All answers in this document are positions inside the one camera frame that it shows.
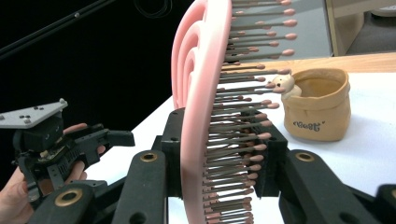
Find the pink hairbrush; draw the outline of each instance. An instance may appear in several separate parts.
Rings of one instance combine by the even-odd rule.
[[[277,47],[275,40],[292,40],[295,34],[278,37],[274,31],[258,35],[248,31],[294,26],[296,21],[240,26],[232,26],[232,22],[246,16],[290,16],[292,9],[262,14],[239,10],[289,4],[288,0],[195,0],[180,22],[172,51],[172,91],[175,109],[185,107],[180,164],[183,201],[191,224],[253,222],[246,195],[254,191],[254,172],[261,167],[249,164],[263,157],[251,156],[251,152],[264,150],[266,145],[257,145],[255,140],[268,139],[271,134],[249,129],[272,123],[265,114],[251,116],[260,122],[247,122],[250,117],[244,112],[278,108],[278,104],[269,100],[251,103],[245,96],[281,93],[283,89],[274,84],[262,84],[263,76],[289,74],[290,70],[242,66],[241,61],[292,55],[292,49],[262,54],[257,47]]]

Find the white table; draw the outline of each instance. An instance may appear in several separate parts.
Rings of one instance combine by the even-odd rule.
[[[396,184],[396,73],[349,73],[349,82],[352,116],[341,141],[294,138],[283,126],[283,107],[262,112],[268,114],[288,139],[289,149],[318,154],[345,184],[375,196],[380,185]],[[264,98],[280,102],[277,94]],[[168,115],[173,110],[170,97],[132,130],[135,147],[111,148],[100,162],[87,169],[88,178],[112,184],[125,177],[134,154],[151,149],[155,137],[163,135]],[[283,223],[277,197],[261,200],[255,195],[252,197],[255,223]],[[169,198],[169,223],[188,223],[183,202],[178,198]]]

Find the figurine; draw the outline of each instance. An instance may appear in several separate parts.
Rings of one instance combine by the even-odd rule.
[[[270,83],[275,83],[278,87],[285,88],[285,91],[282,93],[282,100],[288,99],[292,95],[301,96],[302,90],[300,87],[295,85],[294,77],[291,73],[287,75],[278,75],[276,76]]]

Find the table surface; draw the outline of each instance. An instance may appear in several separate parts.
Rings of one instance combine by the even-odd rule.
[[[396,81],[396,53],[264,64],[268,69],[288,67],[293,72],[317,67],[348,71],[352,116],[341,141],[316,142],[295,138],[283,127],[283,108],[263,112],[288,139],[290,149],[305,149],[318,154],[343,183],[373,196],[380,185],[396,183],[393,174],[396,170],[396,88],[392,83]],[[278,94],[268,97],[280,102]],[[173,98],[170,97],[132,130],[135,147],[113,147],[100,162],[87,169],[88,178],[112,184],[125,177],[134,154],[151,149],[155,137],[163,134],[168,115],[173,110]],[[252,197],[256,223],[283,223],[277,197]],[[168,215],[169,223],[188,223],[184,204],[178,198],[169,198]]]

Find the cabinet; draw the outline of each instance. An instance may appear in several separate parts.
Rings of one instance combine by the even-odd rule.
[[[395,3],[395,0],[326,0],[333,55],[347,53],[364,24],[363,12]]]

